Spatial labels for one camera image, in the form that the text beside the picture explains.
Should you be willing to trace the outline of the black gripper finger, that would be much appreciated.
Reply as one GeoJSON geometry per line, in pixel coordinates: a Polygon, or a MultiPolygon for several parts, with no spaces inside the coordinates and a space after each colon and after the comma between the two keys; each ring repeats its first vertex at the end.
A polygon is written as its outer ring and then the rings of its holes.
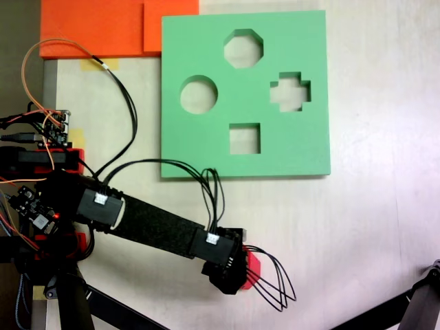
{"type": "Polygon", "coordinates": [[[205,262],[201,273],[223,294],[235,295],[245,284],[245,266],[233,265],[223,267],[211,262],[205,262]]]}

